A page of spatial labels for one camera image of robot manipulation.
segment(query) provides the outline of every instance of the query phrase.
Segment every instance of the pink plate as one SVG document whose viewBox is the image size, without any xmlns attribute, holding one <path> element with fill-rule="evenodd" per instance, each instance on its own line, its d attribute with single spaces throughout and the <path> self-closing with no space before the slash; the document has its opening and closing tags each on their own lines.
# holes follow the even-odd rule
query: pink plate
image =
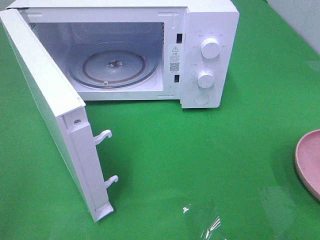
<svg viewBox="0 0 320 240">
<path fill-rule="evenodd" d="M 306 188 L 320 201 L 320 129 L 308 132 L 296 145 L 295 167 Z"/>
</svg>

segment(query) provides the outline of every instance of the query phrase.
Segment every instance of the sticker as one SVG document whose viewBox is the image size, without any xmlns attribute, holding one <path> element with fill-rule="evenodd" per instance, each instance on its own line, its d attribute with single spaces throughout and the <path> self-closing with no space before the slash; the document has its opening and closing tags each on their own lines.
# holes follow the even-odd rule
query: sticker
<svg viewBox="0 0 320 240">
<path fill-rule="evenodd" d="M 168 50 L 169 57 L 169 72 L 179 73 L 181 71 L 181 62 L 183 55 L 183 45 L 181 44 L 170 44 Z"/>
</svg>

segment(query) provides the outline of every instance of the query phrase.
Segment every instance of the warning label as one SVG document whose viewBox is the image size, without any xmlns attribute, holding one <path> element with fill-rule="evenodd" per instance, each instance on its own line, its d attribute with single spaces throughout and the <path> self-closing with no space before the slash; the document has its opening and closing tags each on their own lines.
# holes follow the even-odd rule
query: warning label
<svg viewBox="0 0 320 240">
<path fill-rule="evenodd" d="M 178 73 L 181 69 L 182 61 L 182 51 L 180 50 L 182 46 L 171 44 L 169 48 L 169 71 L 171 73 Z"/>
</svg>

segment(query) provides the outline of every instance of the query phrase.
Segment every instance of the power level knob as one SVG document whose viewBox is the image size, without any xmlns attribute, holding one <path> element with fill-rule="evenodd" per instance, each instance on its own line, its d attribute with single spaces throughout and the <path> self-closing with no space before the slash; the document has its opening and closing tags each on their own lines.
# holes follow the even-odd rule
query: power level knob
<svg viewBox="0 0 320 240">
<path fill-rule="evenodd" d="M 215 83 L 215 76 L 211 71 L 201 71 L 197 78 L 198 86 L 203 89 L 210 88 Z"/>
<path fill-rule="evenodd" d="M 206 59 L 214 59 L 220 53 L 220 45 L 216 38 L 208 37 L 201 43 L 201 53 Z"/>
</svg>

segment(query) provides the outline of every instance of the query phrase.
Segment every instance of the qr code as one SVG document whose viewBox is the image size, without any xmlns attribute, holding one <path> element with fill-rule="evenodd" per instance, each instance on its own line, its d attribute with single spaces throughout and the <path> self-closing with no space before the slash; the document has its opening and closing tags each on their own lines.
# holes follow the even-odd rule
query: qr code
<svg viewBox="0 0 320 240">
<path fill-rule="evenodd" d="M 180 62 L 170 62 L 170 72 L 179 72 Z"/>
</svg>

